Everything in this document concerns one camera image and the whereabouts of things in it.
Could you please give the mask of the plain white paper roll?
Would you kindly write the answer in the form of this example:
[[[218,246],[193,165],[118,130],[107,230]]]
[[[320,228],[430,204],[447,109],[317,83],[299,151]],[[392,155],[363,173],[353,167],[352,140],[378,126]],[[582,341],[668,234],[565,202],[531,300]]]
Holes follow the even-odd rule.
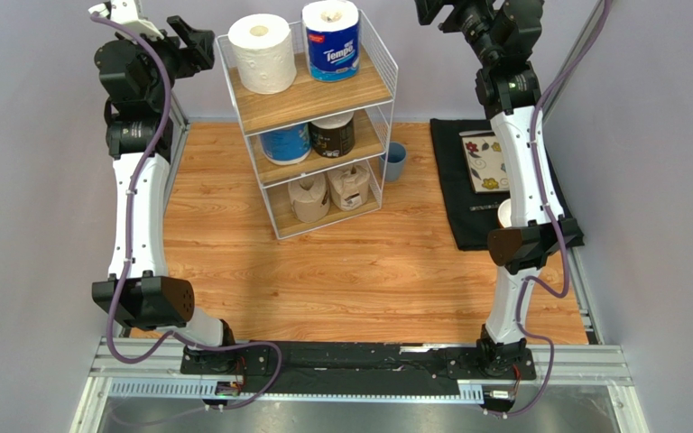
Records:
[[[228,39],[241,83],[261,95],[281,93],[297,75],[290,25],[275,14],[251,14],[233,23]]]

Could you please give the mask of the floral square plate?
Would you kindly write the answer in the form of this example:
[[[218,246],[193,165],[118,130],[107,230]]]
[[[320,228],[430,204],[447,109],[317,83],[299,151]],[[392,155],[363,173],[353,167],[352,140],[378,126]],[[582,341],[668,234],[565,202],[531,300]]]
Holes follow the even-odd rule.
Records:
[[[476,194],[508,193],[504,154],[496,135],[470,131],[460,137],[472,190]]]

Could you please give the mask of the white orange bowl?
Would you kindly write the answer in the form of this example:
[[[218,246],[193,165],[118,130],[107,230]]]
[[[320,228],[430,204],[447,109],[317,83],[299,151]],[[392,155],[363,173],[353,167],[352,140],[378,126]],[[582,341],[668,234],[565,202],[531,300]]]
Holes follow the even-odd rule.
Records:
[[[504,200],[497,209],[498,223],[501,228],[510,228],[512,224],[512,201]]]

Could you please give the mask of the black paper roll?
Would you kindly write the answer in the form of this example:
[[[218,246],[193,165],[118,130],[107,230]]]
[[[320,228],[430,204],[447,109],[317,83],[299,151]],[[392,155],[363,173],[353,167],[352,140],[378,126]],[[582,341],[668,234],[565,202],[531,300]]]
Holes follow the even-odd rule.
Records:
[[[309,122],[310,144],[318,155],[339,158],[355,147],[355,112],[332,115]]]

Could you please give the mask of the white wire wooden shelf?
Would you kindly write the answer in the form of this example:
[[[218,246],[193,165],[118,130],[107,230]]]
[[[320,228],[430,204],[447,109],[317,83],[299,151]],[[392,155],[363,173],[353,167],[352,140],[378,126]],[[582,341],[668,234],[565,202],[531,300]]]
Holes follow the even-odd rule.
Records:
[[[237,121],[251,158],[256,183],[277,238],[302,235],[325,226],[379,210],[383,206],[384,169],[379,159],[388,152],[393,128],[393,110],[398,81],[398,65],[369,18],[359,15],[360,69],[352,78],[327,83],[314,79],[308,71],[301,22],[290,24],[297,77],[285,91],[260,95],[240,81],[237,61],[227,35],[216,38],[216,47]],[[263,155],[261,136],[332,115],[354,115],[356,145],[347,156],[329,159],[311,152],[303,161],[276,165]],[[346,165],[362,166],[370,175],[369,192],[362,205],[342,210],[332,205],[315,222],[295,217],[288,186],[319,173]]]

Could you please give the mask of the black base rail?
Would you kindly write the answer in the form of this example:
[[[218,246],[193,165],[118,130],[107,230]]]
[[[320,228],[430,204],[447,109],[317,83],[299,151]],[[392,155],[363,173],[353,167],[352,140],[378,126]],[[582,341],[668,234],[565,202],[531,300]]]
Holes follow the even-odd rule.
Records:
[[[245,392],[370,397],[452,396],[464,380],[529,381],[531,352],[509,358],[475,346],[279,341],[226,352],[184,348],[180,372],[242,380]]]

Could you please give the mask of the blue patterned roll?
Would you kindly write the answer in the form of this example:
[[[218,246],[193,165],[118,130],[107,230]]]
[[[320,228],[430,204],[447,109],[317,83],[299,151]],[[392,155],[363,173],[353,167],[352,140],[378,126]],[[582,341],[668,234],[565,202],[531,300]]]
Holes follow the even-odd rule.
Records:
[[[260,134],[264,156],[273,164],[292,165],[311,152],[309,125],[296,124]]]

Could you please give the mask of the brown paper roll front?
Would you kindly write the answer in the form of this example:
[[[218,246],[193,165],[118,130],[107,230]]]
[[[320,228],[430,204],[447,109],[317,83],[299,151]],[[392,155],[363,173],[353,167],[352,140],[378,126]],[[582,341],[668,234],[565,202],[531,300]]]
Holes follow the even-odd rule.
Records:
[[[338,167],[327,172],[332,202],[342,211],[355,210],[368,201],[371,175],[362,165]]]

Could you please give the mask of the brown paper roll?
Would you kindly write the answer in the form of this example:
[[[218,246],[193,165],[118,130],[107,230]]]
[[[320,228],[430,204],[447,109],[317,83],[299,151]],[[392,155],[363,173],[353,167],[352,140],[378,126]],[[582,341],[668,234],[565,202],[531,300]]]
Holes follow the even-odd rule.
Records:
[[[355,210],[368,201],[371,175],[362,165],[338,167],[327,172],[332,202],[342,211]]]
[[[294,180],[288,184],[291,210],[302,223],[314,223],[330,210],[329,187],[324,173]]]

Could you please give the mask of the blue white roll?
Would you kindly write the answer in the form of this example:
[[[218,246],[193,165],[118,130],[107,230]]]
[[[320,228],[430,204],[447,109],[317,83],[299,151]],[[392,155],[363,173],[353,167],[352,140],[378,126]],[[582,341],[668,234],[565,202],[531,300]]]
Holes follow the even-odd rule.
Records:
[[[315,1],[303,6],[304,48],[317,81],[352,78],[360,66],[360,14],[351,1]]]

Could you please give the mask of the silver knife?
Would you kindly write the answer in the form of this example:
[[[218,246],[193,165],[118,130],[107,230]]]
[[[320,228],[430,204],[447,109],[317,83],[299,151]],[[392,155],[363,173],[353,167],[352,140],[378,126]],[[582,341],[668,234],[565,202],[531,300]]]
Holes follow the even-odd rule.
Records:
[[[485,210],[493,210],[493,209],[498,209],[501,205],[502,205],[502,203],[493,203],[493,204],[488,204],[488,205],[472,206],[469,208],[469,211],[479,212],[479,211],[485,211]]]

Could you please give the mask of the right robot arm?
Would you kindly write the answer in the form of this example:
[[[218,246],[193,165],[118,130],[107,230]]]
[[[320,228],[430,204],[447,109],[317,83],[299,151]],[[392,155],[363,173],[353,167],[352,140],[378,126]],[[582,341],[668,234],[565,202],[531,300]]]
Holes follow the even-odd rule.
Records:
[[[575,218],[559,201],[542,131],[542,93],[530,62],[541,36],[541,1],[454,1],[439,29],[460,32],[482,67],[476,93],[504,155],[510,225],[491,231],[487,248],[497,266],[494,305],[477,348],[489,373],[528,358],[522,323],[541,269],[555,252],[582,243]]]

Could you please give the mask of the black cloth placemat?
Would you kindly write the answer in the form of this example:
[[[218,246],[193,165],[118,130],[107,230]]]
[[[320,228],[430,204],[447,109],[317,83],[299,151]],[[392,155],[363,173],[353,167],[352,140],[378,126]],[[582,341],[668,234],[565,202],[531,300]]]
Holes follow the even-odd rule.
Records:
[[[430,135],[439,173],[439,184],[451,232],[458,250],[485,251],[490,231],[499,227],[497,209],[471,212],[472,206],[502,203],[508,193],[476,194],[472,190],[460,135],[490,132],[486,120],[430,120]]]

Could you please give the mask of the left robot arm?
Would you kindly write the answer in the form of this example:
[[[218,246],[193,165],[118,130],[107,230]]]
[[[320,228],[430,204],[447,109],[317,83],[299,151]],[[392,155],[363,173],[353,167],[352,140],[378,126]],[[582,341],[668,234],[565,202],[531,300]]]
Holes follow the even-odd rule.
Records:
[[[193,345],[221,346],[224,321],[198,308],[191,284],[168,273],[163,242],[171,172],[172,87],[215,64],[210,30],[168,17],[175,32],[149,36],[130,24],[97,50],[94,62],[107,92],[106,144],[116,185],[115,249],[107,277],[92,299],[113,325],[171,332]]]

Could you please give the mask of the blue plastic cup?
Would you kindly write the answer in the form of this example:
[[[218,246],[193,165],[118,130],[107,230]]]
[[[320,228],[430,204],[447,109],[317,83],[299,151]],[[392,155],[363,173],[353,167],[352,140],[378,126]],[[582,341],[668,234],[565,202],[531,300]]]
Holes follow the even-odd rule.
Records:
[[[385,182],[394,182],[401,177],[407,157],[407,149],[402,143],[389,143],[387,152],[379,156],[380,171]]]

